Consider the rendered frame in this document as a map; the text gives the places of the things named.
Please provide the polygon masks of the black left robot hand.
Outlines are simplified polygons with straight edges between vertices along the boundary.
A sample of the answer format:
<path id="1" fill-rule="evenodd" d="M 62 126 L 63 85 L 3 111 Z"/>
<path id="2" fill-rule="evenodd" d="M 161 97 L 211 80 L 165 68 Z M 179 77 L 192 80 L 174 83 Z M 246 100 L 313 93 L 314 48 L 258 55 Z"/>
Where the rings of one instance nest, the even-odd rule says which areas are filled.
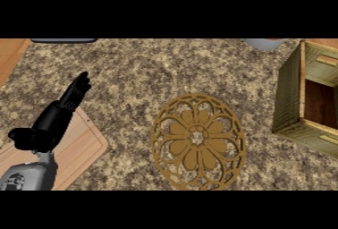
<path id="1" fill-rule="evenodd" d="M 69 127 L 72 113 L 90 88 L 88 72 L 83 72 L 69 84 L 60 99 L 43 110 L 32 127 L 15 128 L 9 132 L 7 137 L 15 141 L 16 149 L 43 153 L 55 149 Z"/>

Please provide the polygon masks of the brown floral cutout placemat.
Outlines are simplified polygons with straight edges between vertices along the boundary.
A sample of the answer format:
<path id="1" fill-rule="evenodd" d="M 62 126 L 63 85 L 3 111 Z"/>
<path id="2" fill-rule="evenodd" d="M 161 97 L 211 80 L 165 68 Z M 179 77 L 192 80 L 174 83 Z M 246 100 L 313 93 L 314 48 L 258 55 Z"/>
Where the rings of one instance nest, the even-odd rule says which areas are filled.
<path id="1" fill-rule="evenodd" d="M 156 168 L 177 189 L 226 189 L 243 168 L 245 138 L 224 103 L 198 93 L 174 98 L 156 115 L 150 148 Z"/>

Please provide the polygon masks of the olive woven basket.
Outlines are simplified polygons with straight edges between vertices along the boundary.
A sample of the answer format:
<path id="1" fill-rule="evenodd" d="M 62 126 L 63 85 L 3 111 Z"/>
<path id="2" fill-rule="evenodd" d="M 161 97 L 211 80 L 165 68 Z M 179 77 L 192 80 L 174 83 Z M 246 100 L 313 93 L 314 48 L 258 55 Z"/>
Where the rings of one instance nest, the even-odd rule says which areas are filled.
<path id="1" fill-rule="evenodd" d="M 307 40 L 277 70 L 272 131 L 338 159 L 338 49 Z"/>

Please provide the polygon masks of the pale wooden cutting board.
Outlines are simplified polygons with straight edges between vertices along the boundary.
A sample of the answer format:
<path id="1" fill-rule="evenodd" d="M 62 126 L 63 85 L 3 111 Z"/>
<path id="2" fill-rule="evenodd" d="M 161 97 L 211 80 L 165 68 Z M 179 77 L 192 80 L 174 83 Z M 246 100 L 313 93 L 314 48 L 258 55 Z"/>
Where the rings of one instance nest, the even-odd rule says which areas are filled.
<path id="1" fill-rule="evenodd" d="M 102 156 L 106 146 L 106 138 L 78 107 L 62 141 L 55 148 L 57 171 L 53 190 L 65 190 L 69 187 Z M 29 151 L 18 150 L 15 143 L 9 142 L 0 148 L 0 177 L 10 166 L 37 161 L 38 157 Z"/>

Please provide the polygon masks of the dark grey flat object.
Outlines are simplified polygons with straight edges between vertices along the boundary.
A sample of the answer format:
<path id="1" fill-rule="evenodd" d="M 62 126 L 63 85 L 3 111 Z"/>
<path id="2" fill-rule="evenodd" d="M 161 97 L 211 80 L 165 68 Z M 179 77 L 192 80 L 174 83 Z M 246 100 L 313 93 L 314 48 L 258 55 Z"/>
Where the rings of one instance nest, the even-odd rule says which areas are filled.
<path id="1" fill-rule="evenodd" d="M 93 43 L 97 38 L 31 38 L 32 43 L 44 44 L 81 44 Z"/>

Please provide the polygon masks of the pale grey rounded object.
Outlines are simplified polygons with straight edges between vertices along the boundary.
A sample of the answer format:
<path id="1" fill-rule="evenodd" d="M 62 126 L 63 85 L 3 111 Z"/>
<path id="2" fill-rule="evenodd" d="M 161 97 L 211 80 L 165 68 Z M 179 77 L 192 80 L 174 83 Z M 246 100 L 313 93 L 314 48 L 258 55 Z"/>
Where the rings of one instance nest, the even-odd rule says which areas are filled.
<path id="1" fill-rule="evenodd" d="M 282 42 L 285 41 L 283 38 L 270 39 L 270 38 L 246 38 L 245 43 L 258 50 L 270 51 L 276 49 Z"/>

